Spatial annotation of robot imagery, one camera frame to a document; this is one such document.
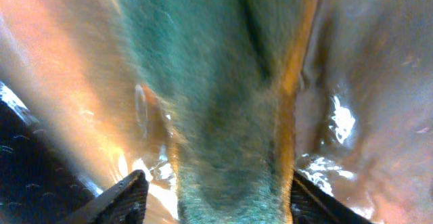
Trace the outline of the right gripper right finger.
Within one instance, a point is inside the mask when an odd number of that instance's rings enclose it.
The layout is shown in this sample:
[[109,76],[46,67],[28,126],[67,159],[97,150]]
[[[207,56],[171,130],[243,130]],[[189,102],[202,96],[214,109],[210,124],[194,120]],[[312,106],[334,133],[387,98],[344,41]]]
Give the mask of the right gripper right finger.
[[293,224],[372,224],[294,171],[290,208]]

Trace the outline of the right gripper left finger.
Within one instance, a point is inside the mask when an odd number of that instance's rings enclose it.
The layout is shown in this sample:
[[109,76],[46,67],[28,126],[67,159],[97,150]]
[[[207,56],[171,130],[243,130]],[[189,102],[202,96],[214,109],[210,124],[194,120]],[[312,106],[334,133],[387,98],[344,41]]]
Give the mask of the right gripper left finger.
[[149,182],[134,170],[59,224],[143,224]]

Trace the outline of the green yellow sponge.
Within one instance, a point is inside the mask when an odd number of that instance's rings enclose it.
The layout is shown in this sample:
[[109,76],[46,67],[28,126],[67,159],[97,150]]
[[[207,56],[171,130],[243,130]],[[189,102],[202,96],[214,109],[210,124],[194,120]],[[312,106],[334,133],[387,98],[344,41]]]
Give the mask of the green yellow sponge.
[[166,113],[182,223],[292,223],[295,103],[319,0],[98,0],[109,114]]

